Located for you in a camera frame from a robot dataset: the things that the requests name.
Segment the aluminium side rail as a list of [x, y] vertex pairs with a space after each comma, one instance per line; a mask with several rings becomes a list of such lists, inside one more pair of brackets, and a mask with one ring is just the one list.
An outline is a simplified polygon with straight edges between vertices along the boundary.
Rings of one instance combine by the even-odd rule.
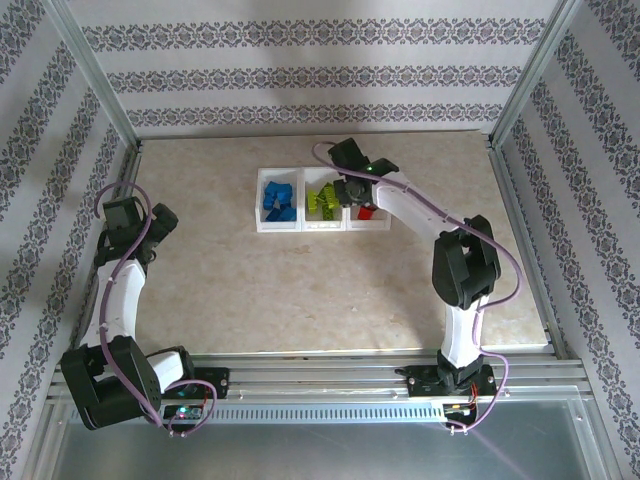
[[513, 187], [507, 165], [500, 151], [490, 148], [488, 150], [488, 156], [511, 224], [528, 285], [548, 339], [547, 343], [549, 347], [545, 347], [544, 351], [553, 352], [553, 355], [558, 360], [569, 360], [571, 354], [566, 349], [551, 302], [547, 295], [533, 245], [528, 235], [525, 217]]
[[[115, 181], [105, 185], [96, 194], [91, 210], [96, 218], [103, 214], [103, 204], [105, 202], [131, 195], [139, 168], [141, 149], [141, 146], [127, 149]], [[97, 311], [99, 315], [100, 312], [102, 294], [100, 293], [98, 266], [96, 264], [99, 248], [100, 242], [97, 242], [95, 248], [91, 251], [93, 254], [91, 269], [87, 277], [86, 292], [80, 309], [80, 316], [70, 337], [70, 350], [79, 347], [86, 332], [93, 330], [93, 327], [91, 327], [93, 314]]]

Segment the left controller board with LED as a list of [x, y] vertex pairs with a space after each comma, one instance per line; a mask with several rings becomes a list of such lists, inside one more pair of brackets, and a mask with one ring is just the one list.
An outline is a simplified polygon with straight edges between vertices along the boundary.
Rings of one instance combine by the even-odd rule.
[[197, 421], [203, 416], [201, 405], [167, 405], [163, 411], [165, 421]]

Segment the aluminium mounting rails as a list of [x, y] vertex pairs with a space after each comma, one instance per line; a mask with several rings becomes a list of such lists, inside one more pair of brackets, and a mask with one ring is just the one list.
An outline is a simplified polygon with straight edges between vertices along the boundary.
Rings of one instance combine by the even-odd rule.
[[[529, 391], [551, 396], [571, 391], [592, 394], [580, 360], [560, 360], [550, 354], [515, 354], [507, 360], [504, 396], [508, 400]], [[436, 356], [423, 351], [194, 357], [197, 368], [228, 370], [225, 397], [231, 403], [404, 402], [409, 399], [408, 387], [417, 383], [409, 369], [436, 364]]]

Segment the aluminium frame post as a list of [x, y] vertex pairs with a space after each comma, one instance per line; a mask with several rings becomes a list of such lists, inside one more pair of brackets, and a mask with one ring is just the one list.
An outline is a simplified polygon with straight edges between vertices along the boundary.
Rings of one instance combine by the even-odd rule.
[[555, 50], [583, 3], [584, 0], [558, 0], [514, 90], [507, 99], [493, 130], [487, 136], [487, 145], [490, 149], [496, 150], [504, 143], [533, 88], [546, 70]]
[[125, 109], [66, 0], [41, 0], [41, 2], [119, 136], [127, 146], [138, 149], [141, 143], [140, 138], [135, 133]]

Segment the white three-compartment container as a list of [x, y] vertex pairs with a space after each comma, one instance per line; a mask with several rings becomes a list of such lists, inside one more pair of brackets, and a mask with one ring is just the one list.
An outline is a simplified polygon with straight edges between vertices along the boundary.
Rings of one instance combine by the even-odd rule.
[[[370, 219], [360, 219], [359, 208], [338, 208], [332, 220], [323, 220], [321, 209], [308, 210], [311, 192], [318, 193], [325, 184], [338, 179], [338, 174], [325, 167], [259, 168], [255, 197], [256, 229], [259, 233], [318, 233], [344, 231], [385, 231], [391, 227], [391, 216], [383, 210], [372, 213]], [[264, 198], [271, 183], [289, 185], [292, 188], [291, 206], [296, 211], [294, 219], [269, 221], [272, 209], [264, 208]]]

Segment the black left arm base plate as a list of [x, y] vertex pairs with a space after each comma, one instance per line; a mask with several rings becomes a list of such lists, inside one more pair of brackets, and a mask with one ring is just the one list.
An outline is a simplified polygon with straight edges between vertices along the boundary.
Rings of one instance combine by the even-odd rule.
[[[196, 367], [194, 370], [194, 378], [209, 382], [215, 387], [217, 398], [225, 399], [227, 397], [230, 370], [223, 367]], [[204, 398], [212, 399], [213, 394], [208, 387], [201, 384], [189, 384], [186, 386], [168, 389], [163, 394], [164, 399], [187, 399], [203, 400]]]

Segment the slotted metal strip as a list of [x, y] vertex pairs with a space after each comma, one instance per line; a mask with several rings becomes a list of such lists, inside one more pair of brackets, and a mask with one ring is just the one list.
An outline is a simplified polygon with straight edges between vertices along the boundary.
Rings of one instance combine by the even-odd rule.
[[418, 404], [227, 404], [214, 409], [212, 425], [445, 423], [441, 406]]

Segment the shiny metal sheet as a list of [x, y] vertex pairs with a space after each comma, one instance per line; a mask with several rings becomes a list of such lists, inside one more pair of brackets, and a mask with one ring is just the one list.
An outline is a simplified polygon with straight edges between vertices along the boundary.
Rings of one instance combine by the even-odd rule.
[[624, 480], [591, 406], [576, 397], [499, 404], [469, 433], [423, 422], [425, 405], [219, 408], [185, 439], [141, 421], [89, 431], [55, 409], [22, 480]]

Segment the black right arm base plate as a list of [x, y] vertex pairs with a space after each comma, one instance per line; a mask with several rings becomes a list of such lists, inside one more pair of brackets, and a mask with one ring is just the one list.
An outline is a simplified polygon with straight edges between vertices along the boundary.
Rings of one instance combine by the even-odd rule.
[[493, 369], [484, 365], [468, 379], [455, 386], [447, 386], [439, 377], [436, 365], [411, 365], [396, 370], [406, 380], [410, 397], [471, 396], [472, 386], [479, 395], [494, 395], [497, 381]]

